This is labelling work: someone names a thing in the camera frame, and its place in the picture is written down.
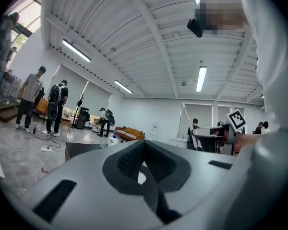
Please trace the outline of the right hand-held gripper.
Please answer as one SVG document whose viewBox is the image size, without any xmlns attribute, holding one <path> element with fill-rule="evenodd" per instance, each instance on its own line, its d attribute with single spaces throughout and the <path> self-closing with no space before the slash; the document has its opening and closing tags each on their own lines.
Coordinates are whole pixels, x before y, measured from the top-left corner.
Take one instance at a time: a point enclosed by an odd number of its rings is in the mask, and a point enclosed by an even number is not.
<svg viewBox="0 0 288 230">
<path fill-rule="evenodd" d="M 245 119 L 240 110 L 235 109 L 227 114 L 227 122 L 222 127 L 211 127 L 193 129 L 192 136 L 195 138 L 198 151 L 203 152 L 221 152 L 224 143 L 231 146 L 231 155 L 238 152 L 237 142 L 245 128 Z"/>
</svg>

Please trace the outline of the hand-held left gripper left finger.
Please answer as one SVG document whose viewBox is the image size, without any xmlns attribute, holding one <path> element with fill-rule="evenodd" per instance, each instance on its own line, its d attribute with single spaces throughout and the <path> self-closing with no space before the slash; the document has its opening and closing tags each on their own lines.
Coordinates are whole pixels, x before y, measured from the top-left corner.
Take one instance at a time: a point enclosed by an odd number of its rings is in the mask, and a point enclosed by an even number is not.
<svg viewBox="0 0 288 230">
<path fill-rule="evenodd" d="M 162 222 L 144 197 L 126 195 L 113 188 L 103 175 L 106 158 L 134 142 L 82 153 L 35 183 L 22 197 L 34 210 L 61 181 L 75 183 L 51 225 L 59 230 L 156 230 Z"/>
</svg>

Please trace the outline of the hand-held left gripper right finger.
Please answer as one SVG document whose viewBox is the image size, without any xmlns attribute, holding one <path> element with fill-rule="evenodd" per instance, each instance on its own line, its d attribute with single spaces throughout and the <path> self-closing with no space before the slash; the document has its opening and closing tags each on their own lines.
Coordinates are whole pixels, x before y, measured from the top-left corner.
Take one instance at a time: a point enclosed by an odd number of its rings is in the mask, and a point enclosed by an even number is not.
<svg viewBox="0 0 288 230">
<path fill-rule="evenodd" d="M 227 176 L 234 158 L 176 148 L 158 141 L 144 142 L 144 161 L 154 185 L 155 226 L 145 230 L 206 230 L 209 203 Z"/>
</svg>

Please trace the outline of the white soap pump bottle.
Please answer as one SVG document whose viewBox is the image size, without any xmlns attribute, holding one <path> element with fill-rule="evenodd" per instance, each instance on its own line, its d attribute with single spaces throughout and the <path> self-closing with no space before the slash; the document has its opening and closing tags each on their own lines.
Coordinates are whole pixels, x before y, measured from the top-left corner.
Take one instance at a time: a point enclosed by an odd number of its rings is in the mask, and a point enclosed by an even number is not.
<svg viewBox="0 0 288 230">
<path fill-rule="evenodd" d="M 109 138 L 108 138 L 108 147 L 114 146 L 118 144 L 118 139 L 117 139 L 117 134 L 113 133 Z"/>
</svg>

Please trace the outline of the person's right forearm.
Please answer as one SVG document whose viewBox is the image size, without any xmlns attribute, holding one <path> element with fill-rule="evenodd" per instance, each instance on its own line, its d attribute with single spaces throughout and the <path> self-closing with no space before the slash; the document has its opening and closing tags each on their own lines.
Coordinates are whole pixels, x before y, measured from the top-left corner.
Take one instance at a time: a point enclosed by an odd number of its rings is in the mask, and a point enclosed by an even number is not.
<svg viewBox="0 0 288 230">
<path fill-rule="evenodd" d="M 259 134 L 243 134 L 243 133 L 237 133 L 235 142 L 234 142 L 234 151 L 239 152 L 242 147 L 246 145 L 253 145 L 257 142 L 258 139 L 265 137 L 264 135 Z"/>
</svg>

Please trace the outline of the black vanity cabinet counter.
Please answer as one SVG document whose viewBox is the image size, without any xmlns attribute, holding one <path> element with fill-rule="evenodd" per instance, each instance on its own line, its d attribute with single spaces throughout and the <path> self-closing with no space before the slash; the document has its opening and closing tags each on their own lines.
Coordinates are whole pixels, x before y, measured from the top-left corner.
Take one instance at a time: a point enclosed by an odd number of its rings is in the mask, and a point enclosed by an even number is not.
<svg viewBox="0 0 288 230">
<path fill-rule="evenodd" d="M 77 155 L 98 149 L 101 149 L 100 144 L 66 142 L 65 162 Z"/>
</svg>

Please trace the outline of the white cabinet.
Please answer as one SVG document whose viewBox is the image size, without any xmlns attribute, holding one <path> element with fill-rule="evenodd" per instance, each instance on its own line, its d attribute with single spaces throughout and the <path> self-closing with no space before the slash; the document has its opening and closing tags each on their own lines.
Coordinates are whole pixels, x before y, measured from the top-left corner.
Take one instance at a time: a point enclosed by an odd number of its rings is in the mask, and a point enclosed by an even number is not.
<svg viewBox="0 0 288 230">
<path fill-rule="evenodd" d="M 169 145 L 179 147 L 179 148 L 187 148 L 187 139 L 182 138 L 171 138 L 167 142 Z"/>
</svg>

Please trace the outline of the white water dispenser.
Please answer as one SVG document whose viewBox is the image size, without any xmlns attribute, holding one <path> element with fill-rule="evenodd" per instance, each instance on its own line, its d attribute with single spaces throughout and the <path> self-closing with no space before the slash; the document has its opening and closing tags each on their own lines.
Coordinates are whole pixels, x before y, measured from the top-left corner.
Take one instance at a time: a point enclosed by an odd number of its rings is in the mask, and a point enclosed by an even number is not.
<svg viewBox="0 0 288 230">
<path fill-rule="evenodd" d="M 159 125 L 157 123 L 153 123 L 149 131 L 149 139 L 157 140 L 158 134 L 159 134 Z"/>
</svg>

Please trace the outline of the black tall appliance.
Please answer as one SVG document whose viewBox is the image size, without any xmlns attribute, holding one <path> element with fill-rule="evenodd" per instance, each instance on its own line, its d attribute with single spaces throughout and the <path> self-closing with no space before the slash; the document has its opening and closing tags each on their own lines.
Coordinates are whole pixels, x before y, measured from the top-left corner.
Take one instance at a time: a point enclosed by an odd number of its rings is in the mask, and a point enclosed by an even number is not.
<svg viewBox="0 0 288 230">
<path fill-rule="evenodd" d="M 89 109 L 85 107 L 81 107 L 77 118 L 78 119 L 77 119 L 75 128 L 84 129 L 86 122 L 88 122 L 90 118 Z"/>
</svg>

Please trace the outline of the orange sofa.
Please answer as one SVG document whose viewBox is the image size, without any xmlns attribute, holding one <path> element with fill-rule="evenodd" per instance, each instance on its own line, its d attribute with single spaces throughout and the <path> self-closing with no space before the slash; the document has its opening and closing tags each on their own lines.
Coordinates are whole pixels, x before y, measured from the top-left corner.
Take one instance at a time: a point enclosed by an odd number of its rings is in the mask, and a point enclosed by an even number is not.
<svg viewBox="0 0 288 230">
<path fill-rule="evenodd" d="M 116 127 L 115 132 L 117 135 L 126 141 L 144 140 L 145 133 L 130 127 Z"/>
</svg>

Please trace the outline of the black coat rack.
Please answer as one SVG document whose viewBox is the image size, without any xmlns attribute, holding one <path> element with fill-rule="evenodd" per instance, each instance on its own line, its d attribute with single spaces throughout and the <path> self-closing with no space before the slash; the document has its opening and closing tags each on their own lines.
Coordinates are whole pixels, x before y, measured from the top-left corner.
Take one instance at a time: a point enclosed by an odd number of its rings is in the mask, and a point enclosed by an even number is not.
<svg viewBox="0 0 288 230">
<path fill-rule="evenodd" d="M 76 120 L 76 117 L 78 114 L 78 110 L 83 103 L 84 96 L 85 96 L 84 92 L 81 92 L 81 95 L 79 96 L 79 100 L 77 101 L 77 104 L 76 104 L 76 111 L 75 111 L 75 114 L 73 116 L 73 122 L 72 122 L 71 128 L 76 128 L 75 120 Z"/>
</svg>

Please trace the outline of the orange chair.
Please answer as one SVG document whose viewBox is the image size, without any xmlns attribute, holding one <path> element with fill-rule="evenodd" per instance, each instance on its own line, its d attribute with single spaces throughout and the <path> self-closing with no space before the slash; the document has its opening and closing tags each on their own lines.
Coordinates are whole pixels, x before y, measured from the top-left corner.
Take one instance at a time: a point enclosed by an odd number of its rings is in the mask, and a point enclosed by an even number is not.
<svg viewBox="0 0 288 230">
<path fill-rule="evenodd" d="M 42 115 L 48 115 L 48 100 L 41 98 L 36 106 L 36 111 Z"/>
</svg>

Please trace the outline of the person's white shirt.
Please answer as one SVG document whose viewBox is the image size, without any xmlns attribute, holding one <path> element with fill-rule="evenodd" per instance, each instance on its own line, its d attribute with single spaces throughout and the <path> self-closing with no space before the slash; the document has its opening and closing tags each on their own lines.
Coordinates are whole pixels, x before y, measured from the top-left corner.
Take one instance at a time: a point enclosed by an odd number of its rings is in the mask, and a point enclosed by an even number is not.
<svg viewBox="0 0 288 230">
<path fill-rule="evenodd" d="M 257 43 L 257 77 L 267 112 L 279 125 L 253 149 L 248 179 L 229 224 L 247 230 L 288 230 L 288 21 L 272 0 L 241 0 Z"/>
</svg>

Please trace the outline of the wooden platform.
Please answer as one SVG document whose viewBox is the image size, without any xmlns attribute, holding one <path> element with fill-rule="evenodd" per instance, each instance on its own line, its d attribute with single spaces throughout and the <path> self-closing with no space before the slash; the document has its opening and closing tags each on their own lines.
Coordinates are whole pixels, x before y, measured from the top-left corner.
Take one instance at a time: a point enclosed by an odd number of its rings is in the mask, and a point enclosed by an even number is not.
<svg viewBox="0 0 288 230">
<path fill-rule="evenodd" d="M 7 123 L 17 117 L 19 103 L 0 103 L 0 121 Z"/>
</svg>

